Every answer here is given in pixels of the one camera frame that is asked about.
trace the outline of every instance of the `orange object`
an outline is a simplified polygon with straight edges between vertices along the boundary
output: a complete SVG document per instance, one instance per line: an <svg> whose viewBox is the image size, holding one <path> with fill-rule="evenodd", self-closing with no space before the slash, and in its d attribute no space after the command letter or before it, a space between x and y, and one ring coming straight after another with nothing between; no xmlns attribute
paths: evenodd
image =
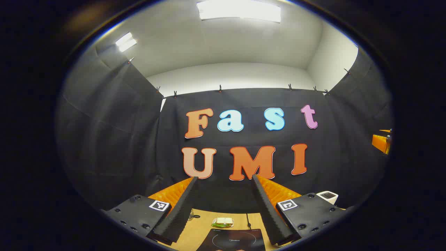
<svg viewBox="0 0 446 251"><path fill-rule="evenodd" d="M207 127L207 117L212 117L213 115L214 112L211 108L186 113L189 123L187 124L187 132L184 137L198 138L203 136L204 132L200 131L200 126L205 129Z"/></svg>
<svg viewBox="0 0 446 251"><path fill-rule="evenodd" d="M387 138L374 134L372 137L372 145L378 148L381 152L386 152Z"/></svg>
<svg viewBox="0 0 446 251"><path fill-rule="evenodd" d="M301 196L297 192L290 190L282 185L279 185L274 181L268 180L259 175L257 175L257 177L259 178L259 182L262 185L263 190L266 193L266 196L268 196L269 201L271 202L271 204L276 209L276 212L279 215L280 213L276 208L276 204L278 202L294 199Z"/></svg>
<svg viewBox="0 0 446 251"><path fill-rule="evenodd" d="M276 148L273 146L262 146L257 156L252 159L246 147L236 146L231 148L229 152L234 156L234 169L229 179L243 180L245 175L242 174L242 170L245 171L248 179L251 179L257 170L259 170L259 175L265 178L274 178L273 154L275 151Z"/></svg>
<svg viewBox="0 0 446 251"><path fill-rule="evenodd" d="M186 190L192 179L193 177L190 177L188 179L175 183L157 193L152 194L151 196L149 196L149 198L170 203L170 205L172 206L169 211L170 213L177 204L181 195L183 195L184 191Z"/></svg>
<svg viewBox="0 0 446 251"><path fill-rule="evenodd" d="M291 147L294 152L294 168L291 171L292 175L298 175L306 172L305 166L305 150L306 144L296 144Z"/></svg>
<svg viewBox="0 0 446 251"><path fill-rule="evenodd" d="M390 142L387 140L386 141L386 149L384 150L384 153L388 155L389 151L390 151Z"/></svg>

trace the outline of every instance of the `ceiling light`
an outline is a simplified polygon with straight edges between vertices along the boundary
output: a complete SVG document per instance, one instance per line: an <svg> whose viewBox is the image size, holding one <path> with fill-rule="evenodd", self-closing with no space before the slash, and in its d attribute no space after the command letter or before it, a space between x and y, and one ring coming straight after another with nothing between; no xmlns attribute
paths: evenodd
<svg viewBox="0 0 446 251"><path fill-rule="evenodd" d="M125 34L122 38L118 39L118 41L116 41L116 45L119 47L119 50L121 52L134 46L135 44L136 40L133 39L132 34L130 32Z"/></svg>
<svg viewBox="0 0 446 251"><path fill-rule="evenodd" d="M130 39L127 42L125 42L123 45L119 46L119 50L121 52L125 51L126 49L134 46L136 44L136 40L135 39Z"/></svg>
<svg viewBox="0 0 446 251"><path fill-rule="evenodd" d="M201 20L224 17L254 18L280 23L280 7L253 0L206 0L197 3Z"/></svg>

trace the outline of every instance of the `foam pad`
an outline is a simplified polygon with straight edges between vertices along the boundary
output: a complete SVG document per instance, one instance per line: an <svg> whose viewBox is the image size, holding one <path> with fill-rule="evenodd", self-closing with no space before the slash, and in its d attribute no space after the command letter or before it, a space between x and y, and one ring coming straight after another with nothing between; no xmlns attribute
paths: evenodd
<svg viewBox="0 0 446 251"><path fill-rule="evenodd" d="M280 184L277 184L272 180L265 179L262 176L257 176L257 178L259 179L259 182L262 185L263 190L265 191L266 196L268 197L273 207L275 207L276 204L280 201L294 199L300 196L300 194L298 194L297 192L290 190Z"/></svg>
<svg viewBox="0 0 446 251"><path fill-rule="evenodd" d="M188 179L175 183L159 192L152 194L151 196L149 196L149 198L168 202L170 203L172 208L174 208L183 195L184 191L186 190L187 186L189 186L192 179L193 178L190 177Z"/></svg>
<svg viewBox="0 0 446 251"><path fill-rule="evenodd" d="M198 177L194 177L181 195L175 207L151 233L150 238L171 245L177 242L186 226L194 201L198 198L196 187Z"/></svg>
<svg viewBox="0 0 446 251"><path fill-rule="evenodd" d="M283 245L300 239L300 236L295 231L292 231L276 213L257 175L252 176L252 189L271 244Z"/></svg>

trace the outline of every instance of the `black fabric backdrop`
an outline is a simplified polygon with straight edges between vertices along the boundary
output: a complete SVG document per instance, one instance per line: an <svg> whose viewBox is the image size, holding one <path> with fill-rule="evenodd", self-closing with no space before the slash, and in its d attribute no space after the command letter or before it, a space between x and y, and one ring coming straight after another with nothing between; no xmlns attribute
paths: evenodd
<svg viewBox="0 0 446 251"><path fill-rule="evenodd" d="M318 122L314 130L308 128L301 108L310 105L315 110L313 118ZM264 111L281 108L285 127L269 131L265 127ZM211 108L214 115L208 118L204 135L186 139L189 111ZM242 113L244 129L240 132L221 132L217 129L219 114L235 109ZM336 99L327 99L320 92L288 89L235 89L198 92L167 98L160 116L157 136L157 191L188 175L183 170L183 147L194 147L195 168L204 168L202 148L215 148L213 173L200 182L201 200L195 208L228 212L258 212L250 189L250 180L232 181L232 147L244 146L255 158L262 146L274 146L273 181L298 193L330 190L338 193L338 205L346 207L357 202L382 175L382 153L371 145L372 135L363 130L354 114L345 114ZM293 176L294 152L291 146L307 144L305 163L307 172Z"/></svg>
<svg viewBox="0 0 446 251"><path fill-rule="evenodd" d="M195 168L204 168L202 148L215 148L213 173L200 180L195 208L255 213L250 180L229 180L232 147L244 146L255 158L262 146L274 146L272 180L298 193L330 190L338 206L359 202L383 175L385 156L371 145L372 134L392 124L390 97L370 58L359 50L351 75L322 95L281 88L233 89L168 97L162 95L115 46L88 50L66 80L57 118L60 154L68 177L95 207L111 208L136 193L149 196L188 178L183 147L194 147ZM301 108L315 110L315 130ZM269 131L264 111L281 108L285 127ZM211 108L214 115L200 138L185 139L190 111ZM219 114L235 109L244 129L221 132ZM307 172L293 176L291 146L304 143Z"/></svg>
<svg viewBox="0 0 446 251"><path fill-rule="evenodd" d="M146 194L162 95L116 46L85 52L66 79L57 117L68 177L93 206Z"/></svg>

